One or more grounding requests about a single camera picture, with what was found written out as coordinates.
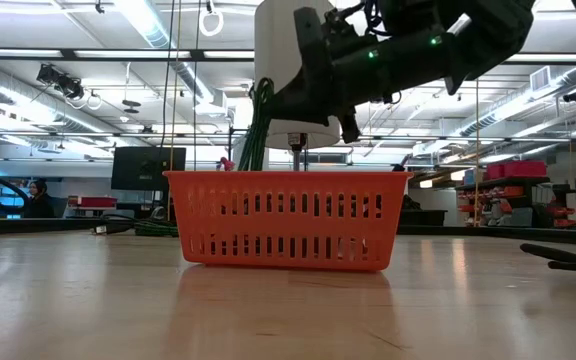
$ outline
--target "ceiling duct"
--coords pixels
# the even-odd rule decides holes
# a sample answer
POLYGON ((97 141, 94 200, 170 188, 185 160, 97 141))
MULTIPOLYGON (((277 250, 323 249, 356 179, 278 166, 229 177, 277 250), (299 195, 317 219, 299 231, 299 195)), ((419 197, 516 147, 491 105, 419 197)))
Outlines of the ceiling duct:
MULTIPOLYGON (((42 90, 14 79, 0 71, 0 104, 16 106, 19 115, 33 122, 50 123, 63 120, 66 129, 73 132, 120 132, 119 129, 70 107, 65 108, 64 101, 55 98, 42 90)), ((123 140, 130 145, 146 144, 139 139, 123 140)))
MULTIPOLYGON (((168 49, 170 36, 159 17, 159 12, 150 0, 115 0, 115 5, 135 30, 148 42, 150 47, 168 49)), ((170 42, 171 49, 176 50, 175 41, 170 42)), ((171 59, 175 59, 175 52, 172 52, 171 59)), ((216 90, 209 89, 197 77, 190 64, 187 62, 180 62, 178 65, 171 63, 170 67, 177 73, 191 94, 195 91, 195 81, 197 82, 195 95, 199 102, 213 102, 216 90)))
MULTIPOLYGON (((502 120, 529 109, 548 96, 558 96, 576 90, 576 67, 547 66, 531 75, 531 83, 492 103, 479 118, 479 129, 486 128, 502 120)), ((448 136, 471 136, 477 131, 477 115, 463 121, 465 124, 448 136)), ((437 140, 430 144, 417 145, 414 154, 435 153, 450 144, 447 140, 437 140)))

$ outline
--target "hanging wire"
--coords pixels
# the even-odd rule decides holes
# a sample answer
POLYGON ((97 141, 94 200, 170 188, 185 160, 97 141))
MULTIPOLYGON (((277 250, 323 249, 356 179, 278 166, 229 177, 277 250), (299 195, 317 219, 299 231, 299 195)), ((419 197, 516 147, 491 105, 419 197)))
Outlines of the hanging wire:
MULTIPOLYGON (((177 13, 177 52, 175 54, 175 69, 179 68, 179 48, 181 47, 181 12, 177 13)), ((170 167, 169 170, 172 171, 174 169, 174 162, 175 162, 175 155, 174 155, 174 150, 175 150, 175 120, 177 118, 177 84, 178 84, 178 79, 179 76, 175 76, 175 86, 174 86, 174 91, 173 91, 173 103, 172 103, 172 130, 170 131, 170 167)), ((172 201, 170 201, 170 195, 171 195, 171 191, 170 189, 168 190, 168 198, 166 199, 166 217, 167 220, 170 221, 170 203, 172 201)))
MULTIPOLYGON (((199 9, 201 9, 201 0, 199 0, 199 9)), ((201 10, 197 11, 197 28, 195 29, 195 49, 199 49, 199 22, 201 21, 201 10)), ((197 171, 197 62, 195 61, 195 78, 192 83, 192 144, 193 144, 193 170, 197 171)))
POLYGON ((477 117, 477 156, 475 157, 475 218, 472 225, 473 227, 479 227, 479 79, 475 81, 475 113, 475 116, 477 117))

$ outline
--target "desk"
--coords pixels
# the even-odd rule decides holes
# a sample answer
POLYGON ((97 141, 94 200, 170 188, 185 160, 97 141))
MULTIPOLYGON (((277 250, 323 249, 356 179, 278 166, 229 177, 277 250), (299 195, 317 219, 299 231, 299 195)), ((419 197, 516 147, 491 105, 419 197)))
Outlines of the desk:
POLYGON ((192 265, 171 238, 1 235, 0 360, 576 359, 576 273, 519 244, 401 235, 371 274, 192 265))

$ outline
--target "ceiling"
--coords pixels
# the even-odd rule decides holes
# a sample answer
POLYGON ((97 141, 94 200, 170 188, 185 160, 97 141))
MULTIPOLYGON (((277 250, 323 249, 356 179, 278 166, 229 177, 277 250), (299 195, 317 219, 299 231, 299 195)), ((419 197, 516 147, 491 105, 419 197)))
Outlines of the ceiling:
MULTIPOLYGON (((0 1, 0 47, 28 48, 108 48, 141 49, 148 43, 135 30, 131 23, 117 11, 110 1, 103 2, 105 14, 94 11, 94 1, 86 0, 4 0, 0 1), (43 14, 39 12, 67 9, 69 13, 43 14)), ((183 49, 253 49, 254 17, 251 16, 261 0, 214 0, 217 9, 224 11, 224 25, 219 34, 207 37, 198 32, 198 7, 196 1, 181 3, 181 41, 183 49)), ((333 5, 345 7, 356 1, 331 1, 333 5)), ((166 30, 172 20, 172 33, 178 31, 178 15, 171 11, 171 1, 157 1, 155 6, 166 30)), ((543 0, 536 5, 536 21, 522 52, 576 52, 576 14, 568 0, 543 0)), ((363 31, 365 21, 361 16, 353 16, 353 24, 363 31)), ((215 19, 209 17, 206 27, 211 29, 215 19)), ((166 79, 166 65, 160 62, 132 63, 129 72, 129 85, 126 87, 126 64, 117 62, 67 62, 52 61, 58 69, 73 77, 82 79, 89 90, 103 99, 98 110, 84 107, 93 116, 109 125, 126 132, 138 132, 143 126, 154 125, 161 131, 163 117, 163 96, 168 83, 167 95, 172 105, 176 101, 175 121, 177 124, 199 124, 197 131, 202 133, 226 133, 231 125, 227 116, 197 115, 193 111, 192 99, 180 98, 174 94, 184 91, 174 73, 166 79), (125 98, 142 104, 139 113, 124 116, 122 100, 125 98)), ((223 90, 228 96, 228 106, 247 102, 247 86, 254 78, 254 64, 251 62, 201 62, 191 63, 198 77, 207 85, 223 90)), ((0 71, 19 79, 35 88, 43 89, 36 81, 40 67, 38 61, 0 60, 0 71)), ((401 95, 401 101, 391 107, 379 104, 363 104, 357 107, 357 120, 364 134, 409 134, 445 135, 443 120, 460 121, 473 115, 477 109, 477 86, 480 108, 485 109, 492 102, 512 93, 529 81, 529 75, 541 66, 503 65, 482 76, 479 83, 465 82, 458 95, 447 96, 442 81, 434 81, 419 86, 401 95)), ((58 96, 52 89, 48 93, 58 96)), ((543 121, 544 113, 526 113, 515 119, 530 126, 543 121)), ((166 111, 166 122, 173 120, 172 108, 166 111)), ((192 128, 180 127, 177 131, 192 132, 192 128)), ((216 139, 213 143, 223 144, 216 139)), ((389 142, 385 147, 412 146, 415 142, 389 142)))

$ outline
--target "plastic basket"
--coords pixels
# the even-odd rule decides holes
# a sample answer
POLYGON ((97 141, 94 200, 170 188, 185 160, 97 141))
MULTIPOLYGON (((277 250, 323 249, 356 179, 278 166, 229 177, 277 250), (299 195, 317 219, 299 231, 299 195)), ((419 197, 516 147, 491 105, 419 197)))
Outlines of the plastic basket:
POLYGON ((390 263, 410 175, 164 174, 188 261, 370 271, 390 263))

